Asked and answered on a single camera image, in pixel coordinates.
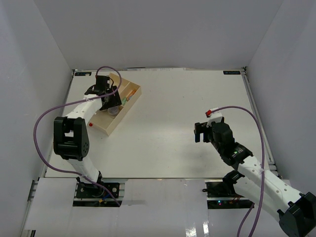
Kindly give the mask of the green correction tape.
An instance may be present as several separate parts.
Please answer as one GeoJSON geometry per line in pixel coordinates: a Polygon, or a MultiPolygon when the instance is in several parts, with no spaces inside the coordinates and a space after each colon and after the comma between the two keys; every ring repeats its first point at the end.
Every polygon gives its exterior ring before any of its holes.
{"type": "Polygon", "coordinates": [[[124,98],[122,99],[122,101],[121,101],[121,105],[124,106],[124,105],[126,104],[126,102],[127,102],[127,98],[124,97],[124,98]]]}

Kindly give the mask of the paperclip jar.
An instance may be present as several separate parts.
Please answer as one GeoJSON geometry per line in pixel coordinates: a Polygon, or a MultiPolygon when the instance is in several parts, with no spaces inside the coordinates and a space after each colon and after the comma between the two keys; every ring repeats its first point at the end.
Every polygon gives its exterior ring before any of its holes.
{"type": "Polygon", "coordinates": [[[116,117],[119,114],[119,106],[108,108],[107,112],[110,116],[116,117]]]}

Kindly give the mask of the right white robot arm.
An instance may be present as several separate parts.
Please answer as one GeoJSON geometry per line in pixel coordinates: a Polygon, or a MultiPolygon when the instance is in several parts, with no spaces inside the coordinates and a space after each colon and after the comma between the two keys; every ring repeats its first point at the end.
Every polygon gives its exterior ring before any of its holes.
{"type": "Polygon", "coordinates": [[[223,192],[241,195],[263,208],[289,237],[305,237],[316,227],[316,197],[291,187],[264,170],[253,153],[235,141],[229,125],[220,121],[195,124],[195,141],[211,143],[233,168],[223,178],[223,192]]]}

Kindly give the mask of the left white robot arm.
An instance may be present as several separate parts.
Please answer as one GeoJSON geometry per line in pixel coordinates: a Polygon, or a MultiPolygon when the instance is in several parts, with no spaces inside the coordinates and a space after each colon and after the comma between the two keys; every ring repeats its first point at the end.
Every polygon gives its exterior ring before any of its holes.
{"type": "Polygon", "coordinates": [[[71,164],[82,180],[91,180],[87,191],[93,197],[103,194],[104,184],[98,181],[101,173],[88,157],[90,144],[87,125],[98,111],[106,111],[119,105],[121,99],[114,80],[109,76],[96,76],[96,83],[84,93],[83,102],[66,116],[54,120],[55,154],[71,164]]]}

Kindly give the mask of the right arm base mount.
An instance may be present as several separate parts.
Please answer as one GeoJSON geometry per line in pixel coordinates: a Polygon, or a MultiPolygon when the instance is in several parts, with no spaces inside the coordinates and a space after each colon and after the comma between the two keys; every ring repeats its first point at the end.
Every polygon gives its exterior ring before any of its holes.
{"type": "Polygon", "coordinates": [[[238,195],[226,178],[206,179],[202,191],[206,193],[209,210],[248,209],[253,204],[249,199],[238,195]]]}

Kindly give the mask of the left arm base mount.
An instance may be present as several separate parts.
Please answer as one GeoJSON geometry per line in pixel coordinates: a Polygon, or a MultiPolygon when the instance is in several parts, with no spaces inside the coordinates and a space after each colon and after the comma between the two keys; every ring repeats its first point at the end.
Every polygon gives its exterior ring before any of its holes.
{"type": "Polygon", "coordinates": [[[96,186],[91,183],[84,183],[77,178],[77,186],[74,195],[73,206],[74,207],[119,207],[122,203],[120,198],[120,183],[118,182],[103,182],[101,179],[98,183],[105,188],[96,186]]]}

